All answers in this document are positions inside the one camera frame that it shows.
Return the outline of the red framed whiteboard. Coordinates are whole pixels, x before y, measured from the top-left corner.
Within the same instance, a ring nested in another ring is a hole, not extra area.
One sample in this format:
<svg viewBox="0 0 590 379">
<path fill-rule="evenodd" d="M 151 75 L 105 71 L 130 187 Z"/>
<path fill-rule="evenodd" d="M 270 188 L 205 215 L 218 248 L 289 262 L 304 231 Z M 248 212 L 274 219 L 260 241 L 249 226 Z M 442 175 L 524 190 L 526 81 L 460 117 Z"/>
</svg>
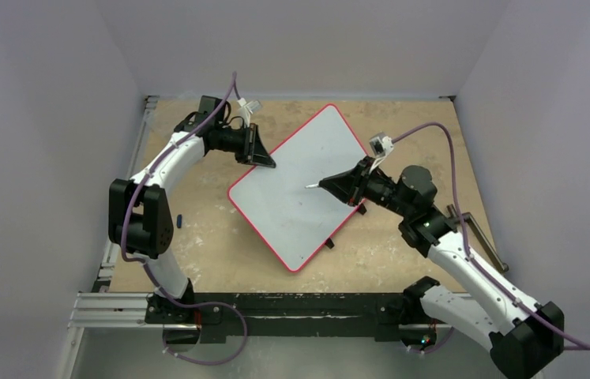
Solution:
<svg viewBox="0 0 590 379">
<path fill-rule="evenodd" d="M 329 103 L 270 154 L 275 168 L 249 169 L 227 191 L 232 205 L 289 272 L 301 270 L 357 207 L 323 189 L 305 189 L 353 168 L 366 150 Z"/>
</svg>

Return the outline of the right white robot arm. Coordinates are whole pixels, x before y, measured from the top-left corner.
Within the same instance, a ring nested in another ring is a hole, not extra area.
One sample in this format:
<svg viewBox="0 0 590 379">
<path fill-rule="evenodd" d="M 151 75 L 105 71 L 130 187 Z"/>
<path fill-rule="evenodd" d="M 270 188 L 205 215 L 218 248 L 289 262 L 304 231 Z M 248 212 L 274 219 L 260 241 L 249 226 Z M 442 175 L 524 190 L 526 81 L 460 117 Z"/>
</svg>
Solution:
<svg viewBox="0 0 590 379">
<path fill-rule="evenodd" d="M 507 378 L 532 378 L 557 358 L 564 351 L 563 338 L 543 322 L 563 328 L 562 310 L 526 295 L 465 244 L 460 226 L 434 205 L 438 190 L 425 167 L 408 166 L 392 180 L 373 163 L 366 156 L 353 169 L 321 179 L 318 187 L 346 205 L 368 200 L 401 216 L 403 240 L 470 296 L 461 298 L 425 276 L 404 291 L 405 315 L 450 325 L 488 351 Z"/>
</svg>

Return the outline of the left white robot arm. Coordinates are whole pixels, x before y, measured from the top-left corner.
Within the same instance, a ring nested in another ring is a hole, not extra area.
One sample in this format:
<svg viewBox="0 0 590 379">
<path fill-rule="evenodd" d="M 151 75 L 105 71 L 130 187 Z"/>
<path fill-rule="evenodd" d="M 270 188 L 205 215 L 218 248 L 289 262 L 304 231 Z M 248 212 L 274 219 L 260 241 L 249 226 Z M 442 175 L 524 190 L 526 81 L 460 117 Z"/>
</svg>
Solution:
<svg viewBox="0 0 590 379">
<path fill-rule="evenodd" d="M 175 128 L 165 147 L 129 179 L 109 187 L 108 238 L 119 246 L 124 261 L 138 263 L 152 281 L 155 296 L 166 300 L 164 312 L 184 323 L 195 312 L 194 289 L 180 269 L 171 243 L 175 225 L 168 193 L 187 171 L 209 152 L 234 155 L 240 164 L 276 167 L 251 117 L 262 108 L 257 100 L 202 96 L 198 109 Z"/>
</svg>

